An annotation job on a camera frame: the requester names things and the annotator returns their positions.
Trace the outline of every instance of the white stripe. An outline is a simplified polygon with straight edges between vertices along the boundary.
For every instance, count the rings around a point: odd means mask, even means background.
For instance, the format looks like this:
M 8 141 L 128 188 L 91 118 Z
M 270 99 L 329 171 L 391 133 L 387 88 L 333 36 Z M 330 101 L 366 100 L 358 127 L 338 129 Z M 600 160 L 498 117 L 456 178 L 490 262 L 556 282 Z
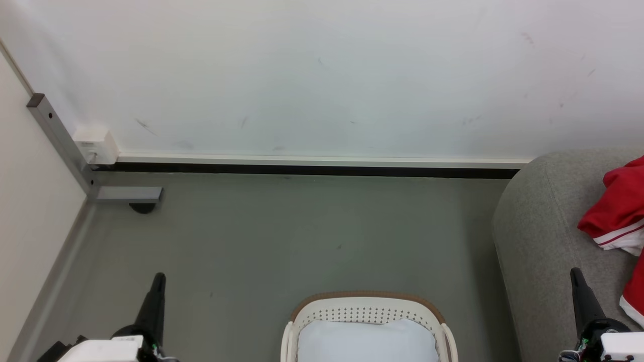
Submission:
M 636 222 L 635 224 L 630 224 L 628 226 L 622 227 L 619 230 L 611 231 L 608 234 L 602 235 L 599 238 L 595 238 L 593 240 L 598 244 L 605 243 L 605 242 L 609 241 L 610 239 L 613 239 L 613 238 L 618 237 L 619 235 L 622 235 L 623 233 L 627 233 L 627 232 L 629 232 L 631 230 L 635 230 L 635 229 L 637 229 L 638 227 L 640 227 L 642 225 L 644 225 L 644 219 Z
M 624 296 L 620 297 L 620 307 L 626 312 L 626 315 L 631 317 L 637 324 L 644 328 L 644 316 L 637 309 L 633 308 L 629 302 L 626 301 Z
M 354 167 L 445 167 L 520 169 L 531 158 L 405 158 L 405 157 L 313 157 L 191 155 L 185 153 L 121 152 L 119 162 L 170 164 L 223 164 L 273 166 L 354 166 Z

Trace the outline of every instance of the gray sofa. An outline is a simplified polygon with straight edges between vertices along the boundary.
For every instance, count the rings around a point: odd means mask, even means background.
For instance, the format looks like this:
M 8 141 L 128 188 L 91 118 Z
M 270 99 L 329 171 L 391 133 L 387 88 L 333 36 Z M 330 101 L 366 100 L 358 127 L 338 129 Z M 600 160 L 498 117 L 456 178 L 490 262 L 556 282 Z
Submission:
M 642 155 L 644 148 L 551 153 L 523 168 L 501 196 L 494 239 L 523 362 L 556 361 L 574 348 L 572 267 L 608 317 L 641 330 L 618 305 L 637 258 L 601 250 L 576 226 L 601 197 L 604 174 Z

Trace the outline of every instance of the white fabric liner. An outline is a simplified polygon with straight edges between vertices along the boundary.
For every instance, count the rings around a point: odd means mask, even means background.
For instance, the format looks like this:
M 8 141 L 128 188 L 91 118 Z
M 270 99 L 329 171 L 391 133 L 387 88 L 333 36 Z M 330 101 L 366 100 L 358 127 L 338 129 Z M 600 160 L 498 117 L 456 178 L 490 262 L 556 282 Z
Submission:
M 414 321 L 314 321 L 299 333 L 298 362 L 439 362 L 433 334 Z

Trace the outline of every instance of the white electrical box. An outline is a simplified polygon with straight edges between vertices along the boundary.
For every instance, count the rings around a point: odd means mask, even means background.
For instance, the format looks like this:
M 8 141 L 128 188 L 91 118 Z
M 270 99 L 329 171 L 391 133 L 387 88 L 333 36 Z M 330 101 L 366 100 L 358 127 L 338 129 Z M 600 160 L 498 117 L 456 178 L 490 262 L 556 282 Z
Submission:
M 118 147 L 106 128 L 79 128 L 72 137 L 89 164 L 112 165 L 118 158 Z

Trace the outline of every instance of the white plastic basket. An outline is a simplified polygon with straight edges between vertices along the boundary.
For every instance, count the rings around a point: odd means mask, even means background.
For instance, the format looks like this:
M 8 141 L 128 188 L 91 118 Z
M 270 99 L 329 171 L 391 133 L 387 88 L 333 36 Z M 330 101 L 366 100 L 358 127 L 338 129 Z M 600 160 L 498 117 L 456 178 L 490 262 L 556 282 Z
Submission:
M 280 361 L 298 360 L 299 332 L 313 321 L 384 324 L 398 319 L 415 321 L 434 335 L 440 362 L 458 362 L 454 336 L 436 307 L 417 296 L 373 291 L 322 293 L 302 301 L 284 329 Z

